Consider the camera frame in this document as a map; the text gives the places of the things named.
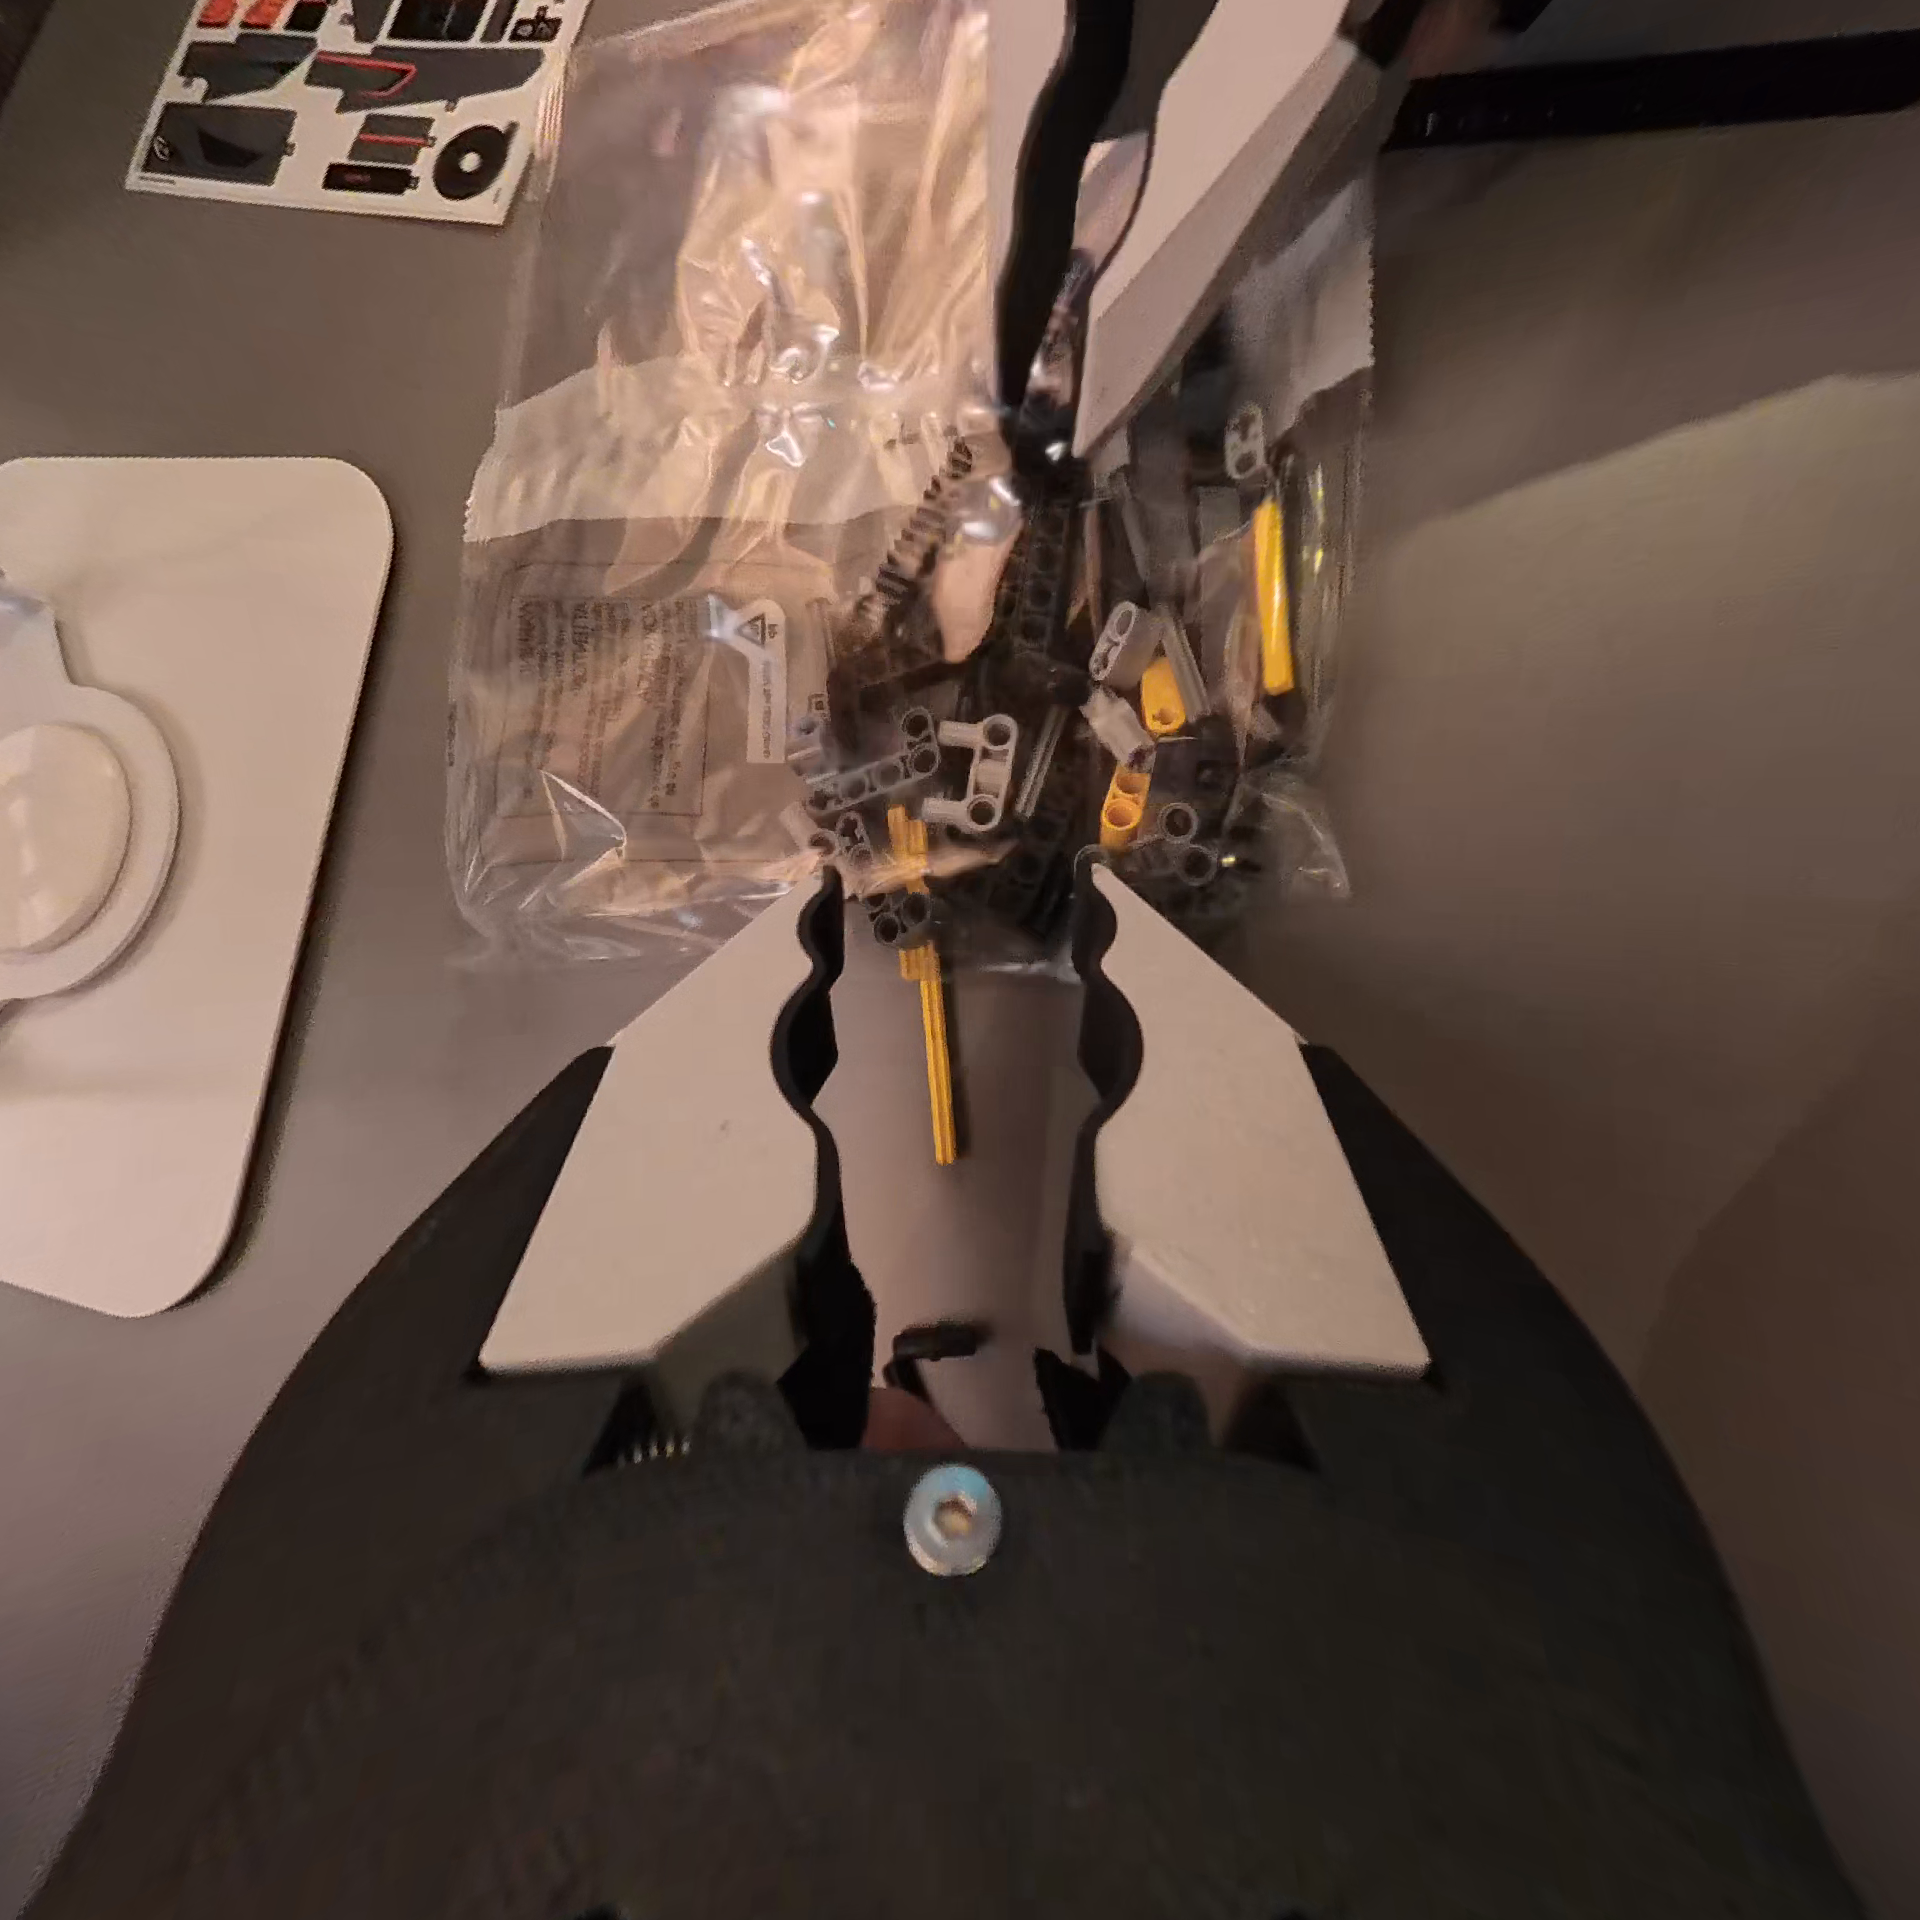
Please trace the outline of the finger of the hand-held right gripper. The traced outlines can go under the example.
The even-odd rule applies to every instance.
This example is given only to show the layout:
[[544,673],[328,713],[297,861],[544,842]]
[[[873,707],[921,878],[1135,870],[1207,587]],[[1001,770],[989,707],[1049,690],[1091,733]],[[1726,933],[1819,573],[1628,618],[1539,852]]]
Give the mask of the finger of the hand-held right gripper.
[[1411,4],[991,8],[993,386],[1009,419],[1068,281],[1072,440],[1104,441],[1252,256],[1372,158]]

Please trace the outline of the yellow lego axle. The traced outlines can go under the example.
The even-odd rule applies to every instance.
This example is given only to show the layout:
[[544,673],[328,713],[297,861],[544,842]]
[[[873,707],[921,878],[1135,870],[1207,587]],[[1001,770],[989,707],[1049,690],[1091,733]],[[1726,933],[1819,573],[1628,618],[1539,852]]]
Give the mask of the yellow lego axle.
[[918,988],[926,1052],[928,1121],[934,1166],[958,1163],[953,1107],[953,1059],[948,1044],[944,965],[934,944],[932,893],[928,890],[928,828],[904,804],[887,806],[887,837],[902,882],[895,920],[901,979]]

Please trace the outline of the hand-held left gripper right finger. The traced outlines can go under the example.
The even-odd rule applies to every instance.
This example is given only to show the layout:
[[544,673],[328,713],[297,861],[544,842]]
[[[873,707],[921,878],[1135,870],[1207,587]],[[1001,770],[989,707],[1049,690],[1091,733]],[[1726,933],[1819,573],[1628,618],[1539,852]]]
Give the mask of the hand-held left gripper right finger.
[[1303,1445],[1297,1380],[1429,1348],[1294,1029],[1108,861],[1072,885],[1072,1054],[1047,1081],[1047,1434],[1100,1445],[1176,1377],[1219,1445]]

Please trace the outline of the white base clear stand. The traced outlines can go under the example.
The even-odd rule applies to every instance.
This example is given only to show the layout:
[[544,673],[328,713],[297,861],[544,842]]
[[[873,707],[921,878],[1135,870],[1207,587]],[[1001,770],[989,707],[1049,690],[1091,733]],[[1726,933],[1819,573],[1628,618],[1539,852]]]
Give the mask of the white base clear stand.
[[333,459],[15,459],[1,560],[1,1282],[149,1316],[243,1205],[393,516]]

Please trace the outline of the clear plastic bag of lego parts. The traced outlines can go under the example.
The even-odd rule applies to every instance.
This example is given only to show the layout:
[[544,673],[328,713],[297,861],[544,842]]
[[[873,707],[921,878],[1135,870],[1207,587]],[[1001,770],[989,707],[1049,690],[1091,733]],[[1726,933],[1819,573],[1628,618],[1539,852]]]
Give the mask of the clear plastic bag of lego parts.
[[703,953],[832,866],[1053,969],[1108,859],[1199,942],[1340,893],[1317,789],[1374,372],[1372,163],[1072,440],[993,386],[991,4],[724,4],[575,54],[464,525],[447,878],[513,958]]

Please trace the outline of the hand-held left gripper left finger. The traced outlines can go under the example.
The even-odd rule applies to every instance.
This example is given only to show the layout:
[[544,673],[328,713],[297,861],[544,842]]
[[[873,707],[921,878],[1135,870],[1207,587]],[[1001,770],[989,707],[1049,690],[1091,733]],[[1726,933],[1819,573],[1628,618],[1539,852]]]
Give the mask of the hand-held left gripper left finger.
[[815,1110],[843,916],[817,870],[588,1059],[599,1076],[480,1346],[487,1377],[620,1374],[687,1426],[711,1380],[750,1374],[811,1445],[862,1441],[875,1306]]

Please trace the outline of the lego sticker sheet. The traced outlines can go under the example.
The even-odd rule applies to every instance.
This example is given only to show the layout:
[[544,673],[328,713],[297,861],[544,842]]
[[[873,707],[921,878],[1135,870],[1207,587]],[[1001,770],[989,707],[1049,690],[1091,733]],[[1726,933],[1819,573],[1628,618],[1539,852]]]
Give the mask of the lego sticker sheet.
[[588,3],[196,3],[129,193],[500,226]]

